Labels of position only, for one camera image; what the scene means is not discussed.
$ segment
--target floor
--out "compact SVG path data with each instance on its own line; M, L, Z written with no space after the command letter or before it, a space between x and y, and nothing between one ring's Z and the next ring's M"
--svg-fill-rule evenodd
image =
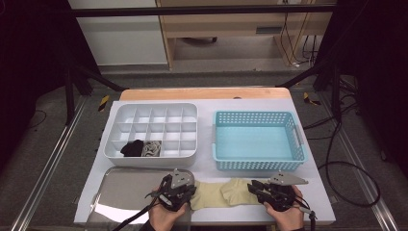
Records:
M112 81L131 88L274 86L309 68L309 60L305 61L300 67L285 66L273 39L267 37L218 38L216 43L185 38L177 42L171 71L144 69L136 75L105 74ZM352 77L344 78L353 83ZM330 90L314 92L311 87L313 81L314 77L310 77L291 89L304 129L306 125L330 116L327 108ZM54 90L38 100L38 111L31 127L0 177L0 230L10 230L15 220L22 219L30 221L29 230L83 229L72 224L76 203L99 147L110 103L119 97L119 92L98 83L92 82L92 85L92 96L84 98L76 94L75 101L78 105L83 103L84 107L78 108L78 111L82 110L81 117L72 131L66 132L64 126L64 89ZM306 103L306 91L311 100L319 101L321 105ZM100 100L106 94L110 96L110 103L104 112L98 112ZM354 101L352 97L345 97L343 103L346 107ZM330 143L325 138L332 134L334 126L335 122L329 120L316 129L305 130L318 166L325 162ZM59 143L62 134L67 134L68 143ZM50 159L57 151L61 151L61 155ZM392 159L382 161L380 152L370 128L359 116L358 108L344 113L342 130L334 139L330 158L363 166L378 182L381 200L370 208L345 202L333 192L322 170L320 174L332 199L337 221L318 230L408 230L408 221L405 220L408 205L403 202L408 193L408 180ZM54 162L53 167L49 167L50 162ZM44 168L50 172L49 175L42 174ZM329 175L345 199L367 203L376 197L372 182L361 171L332 166ZM43 188L36 184L40 177L45 179Z

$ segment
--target cable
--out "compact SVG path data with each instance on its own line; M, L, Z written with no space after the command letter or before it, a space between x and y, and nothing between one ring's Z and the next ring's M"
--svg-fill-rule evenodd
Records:
M43 118L40 122L38 122L38 123L36 123L36 124L34 124L34 125L32 125L32 126L29 126L27 129L31 129L31 128L34 128L34 127L39 126L39 125L42 124L42 122L47 118L47 113L46 113L45 111L43 111L43 110L36 110L36 112L37 112L37 113L43 113L43 114L44 114L44 118Z
M165 179L162 180L162 182L160 183L159 189L157 189L157 192L160 192L162 190L163 185L165 184ZM122 229L123 227L125 227L126 225L128 225L130 222L132 222L133 220L139 218L140 216L142 216L143 214L145 214L146 212L148 212L151 208L153 208L154 206L160 204L160 203L156 203L157 197L154 196L152 199L152 202L147 205L146 207L144 207L140 212L138 212L137 214L135 214L134 216L127 218L126 220L124 220L123 222L121 222L115 229L114 231L118 231L120 229Z
M331 137L323 137L323 138L308 138L308 141L320 141L320 140L326 140L330 139Z
M309 40L309 36L306 36L306 39L305 39L305 41L303 42L302 57L303 57L304 59L307 59L307 61L305 61L304 63L309 62L309 66L312 66L312 65L315 64L315 60L316 60L315 53L318 52L318 51L315 50L315 49L316 49L317 37L318 37L318 36L314 36L314 38L313 38L312 50L311 50L311 51L306 51L306 44L307 44L307 42L308 42L308 40ZM309 53L309 54L310 54L309 57L306 57L306 56L305 56L305 53Z
M346 26L346 28L343 30L342 34L339 35L339 37L337 38L337 40L335 41L335 43L328 49L327 54L325 54L323 56L322 59L319 60L319 62L314 65L312 68L304 71L303 73L297 75L296 77L292 78L291 80L280 84L280 85L276 85L277 88L290 88L293 85L295 85L296 83L304 80L305 78L312 76L312 75L316 75L316 74L320 74L320 72L323 70L324 67L326 67L327 65L331 65L333 64L338 56L338 52L344 50L343 48L343 43L344 43L344 38L346 36L348 36L350 29L352 28L352 26L356 23L357 19L359 19L359 17L362 15L364 9L366 8L367 4L368 4L369 0L367 0L364 3L364 6L361 8L361 10L356 14L356 16L352 19L352 21Z
M353 104L351 104L351 105L345 107L343 110L341 110L341 113L342 113L342 114L347 113L347 111L353 109L356 105L357 105L357 103L353 103ZM312 123L312 124L310 124L310 125L304 126L304 127L303 127L303 130L307 130L307 129L311 129L311 128L316 128L316 127L321 126L321 125L323 125L324 123L330 121L330 120L333 119L333 118L335 118L335 116L332 115L332 116L330 116L330 117L327 117L327 118L318 120L318 121L316 121L316 122L314 122L314 123Z
M285 5L289 4L288 0L283 0L283 4L285 4ZM304 27L304 24L305 24L305 21L306 21L306 17L307 17L307 13L305 13L305 18L304 18L304 20L303 20L303 24L302 24L302 27L301 27L300 30L302 30L303 27ZM288 25L288 13L285 13L285 20L284 20L284 24L283 24L282 31L281 31L281 34L280 34L281 46L282 46L283 51L285 52L286 59L288 60L288 63L289 63L289 64L292 64L291 60L289 59L288 53L286 52L286 49L285 49L285 47L284 47L284 45L283 45L283 33L286 32L286 35L287 35L288 41L289 41L289 45L290 45L290 47L291 47L291 51L292 51L293 58L294 58L296 61L298 61L298 63L293 63L293 65L296 66L296 67L299 67L300 64L304 64L304 63L306 63L307 61L300 61L300 60L298 60L297 57L296 57L296 55L294 54L293 45L292 45L292 41L291 41L291 37L290 37L290 35L289 35L289 30L288 30L288 26L287 26L287 25Z
M302 197L299 197L296 195L293 199L297 204L299 205L299 210L302 211L303 213L309 214L309 220L310 220L310 230L315 231L316 229L316 213L315 211L311 210L309 203L303 199Z
M355 95L354 93L352 93L352 94L347 94L347 95L343 96L343 97L340 99L340 101L342 102L342 101L343 101L345 98L347 98L347 97L352 97L352 98L356 99L356 95Z
M333 146L333 140L334 140L334 138L335 138L336 133L338 132L338 130L340 130L341 125L342 125L341 122L338 122L338 123L337 123L336 128L335 128L335 130L333 131L333 135L332 135L332 137L331 137L331 139L330 139L329 147L328 147L328 149L327 149L325 164L319 166L318 169L322 169L323 167L325 167L325 173L326 173L327 182L328 182L330 188L333 190L333 192L334 192L336 195L338 195L341 199L343 199L345 202L348 202L348 203L350 203L350 204L352 204L352 205L354 205L354 206L363 207L363 208L369 208L369 207L375 205L375 204L380 200L380 198L381 198L380 188L379 188L377 182L374 180L374 178L373 178L372 176L370 176L369 173L366 172L365 170L363 170L361 167L358 167L358 166L356 166L356 165L354 165L354 164L352 164L352 163L343 162L343 161L333 161L333 162L329 162L329 156L330 156L331 148L332 148L332 146ZM358 203L358 202L355 202L355 201L352 201L352 200L346 198L346 197L343 196L341 193L339 193L339 192L336 190L336 188L334 188L333 183L331 182L331 178L330 178L330 174L329 174L329 166L331 166L331 165L347 165L347 166L351 166L351 167L356 167L357 169L359 169L360 171L362 171L363 173L365 173L365 174L368 176L368 178L372 181L372 183L374 183L375 188L376 188L376 190L377 190L377 197L374 199L374 201L372 201L371 203Z

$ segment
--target white table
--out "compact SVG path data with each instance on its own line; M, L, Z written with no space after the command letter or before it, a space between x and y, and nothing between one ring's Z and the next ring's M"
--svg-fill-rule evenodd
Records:
M262 89L270 93L270 91L279 90L278 96L272 98L251 98L251 99L217 99L216 95L203 94L202 92L196 91L194 95L201 98L210 99L173 99L177 97L187 97L185 94L172 94L168 93L166 100L138 100L132 101L133 103L193 103L198 108L198 146L196 150L196 159L192 166L185 167L185 169L191 171L194 178L201 182L226 182L232 177L241 177L248 179L258 179L258 178L269 178L271 172L230 172L230 171L219 171L217 170L216 162L212 157L212 126L213 126L213 113L216 110L252 110L252 111L285 111L292 112L295 115L295 120L299 127L301 127L300 121L297 116L292 99L290 98L289 92L282 91L282 89ZM237 92L243 92L242 90L233 91L231 90L231 95L237 95ZM127 96L121 98L113 104L111 112L117 110L123 104L127 103L130 99ZM321 182L321 178L318 173L318 169L311 153L309 144L306 140L304 132L302 129L301 137L304 139L306 144L306 150L308 153L308 161L301 165L295 172L294 175L309 181L308 185L299 185L299 189L302 191L304 198L307 200L311 209L317 214L318 220L317 225L327 225L334 222L335 216L329 202L325 188ZM101 143L104 139L108 137L108 134L103 134ZM89 212L90 204L92 198L98 191L101 184L102 178L105 172L114 165L109 159L104 156L104 147L100 146L96 154L95 161L93 163L92 169L89 173L89 178L86 185L84 186L77 213L75 216L75 223L86 223ZM305 215L305 221L308 222L308 215ZM268 224L273 223L273 218L271 218L265 211L263 205L240 205L232 208L206 208L198 211L194 211L191 216L192 225L220 225L220 224Z

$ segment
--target blue plastic basket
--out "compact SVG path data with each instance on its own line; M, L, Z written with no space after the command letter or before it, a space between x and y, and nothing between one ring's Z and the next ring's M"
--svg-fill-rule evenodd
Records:
M217 111L213 157L219 170L296 170L307 161L290 112Z

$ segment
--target silver tray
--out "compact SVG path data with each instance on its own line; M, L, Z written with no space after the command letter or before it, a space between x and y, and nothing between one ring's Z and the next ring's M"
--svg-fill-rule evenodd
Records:
M91 204L91 212L86 224L87 230L112 230L122 221L135 215L150 204L151 193L159 187L163 177L174 169L112 167L104 175L98 193ZM190 171L179 169L194 178ZM128 224L122 230L139 230L147 221L148 214ZM173 230L190 230L191 209L180 217Z

